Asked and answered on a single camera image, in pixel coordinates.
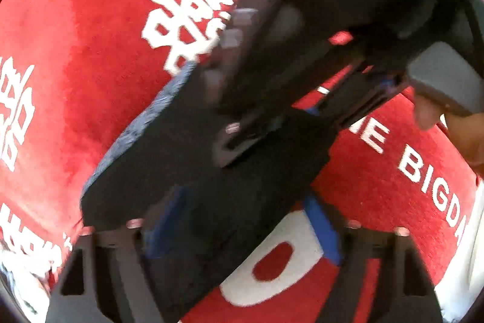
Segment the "bare human hand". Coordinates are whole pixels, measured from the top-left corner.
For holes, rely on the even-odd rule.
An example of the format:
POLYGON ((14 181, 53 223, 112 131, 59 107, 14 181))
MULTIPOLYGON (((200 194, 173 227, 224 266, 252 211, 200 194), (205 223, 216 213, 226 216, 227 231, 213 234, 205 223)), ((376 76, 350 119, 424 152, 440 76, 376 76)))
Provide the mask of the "bare human hand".
POLYGON ((450 141, 473 171, 483 178, 484 115, 456 116, 427 97, 414 92, 414 119, 420 130, 429 130, 445 116, 450 141))

